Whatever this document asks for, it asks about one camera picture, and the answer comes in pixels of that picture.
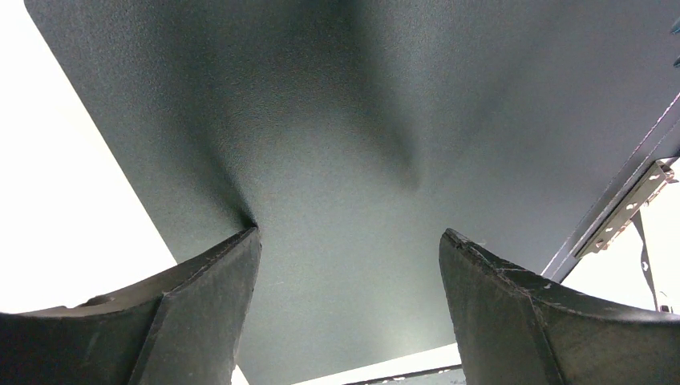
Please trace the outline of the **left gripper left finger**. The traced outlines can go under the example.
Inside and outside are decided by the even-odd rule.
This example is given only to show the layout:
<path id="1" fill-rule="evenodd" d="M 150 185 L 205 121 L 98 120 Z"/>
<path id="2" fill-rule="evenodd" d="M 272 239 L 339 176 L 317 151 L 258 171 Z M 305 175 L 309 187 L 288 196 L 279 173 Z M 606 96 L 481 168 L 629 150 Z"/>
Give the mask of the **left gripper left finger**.
<path id="1" fill-rule="evenodd" d="M 229 384 L 261 259 L 257 228 L 68 308 L 1 316 L 4 384 Z"/>

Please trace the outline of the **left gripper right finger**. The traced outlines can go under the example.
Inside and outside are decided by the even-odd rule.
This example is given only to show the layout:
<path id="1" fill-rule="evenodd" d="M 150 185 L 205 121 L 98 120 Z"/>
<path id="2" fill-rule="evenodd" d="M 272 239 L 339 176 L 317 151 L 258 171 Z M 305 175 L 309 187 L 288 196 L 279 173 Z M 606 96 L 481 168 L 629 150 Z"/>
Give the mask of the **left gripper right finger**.
<path id="1" fill-rule="evenodd" d="M 470 384 L 676 384 L 679 317 L 596 298 L 448 229 L 439 266 Z"/>

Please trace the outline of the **teal folder black inside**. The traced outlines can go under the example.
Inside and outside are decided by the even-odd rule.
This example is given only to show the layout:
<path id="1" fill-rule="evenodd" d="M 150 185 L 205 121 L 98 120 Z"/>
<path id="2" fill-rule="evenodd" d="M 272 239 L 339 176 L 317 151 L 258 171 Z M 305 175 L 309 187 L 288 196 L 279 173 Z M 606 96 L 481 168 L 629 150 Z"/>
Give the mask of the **teal folder black inside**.
<path id="1" fill-rule="evenodd" d="M 562 279 L 679 147 L 676 1 L 26 9 L 175 259 L 259 228 L 252 384 L 453 343 L 446 229 Z"/>

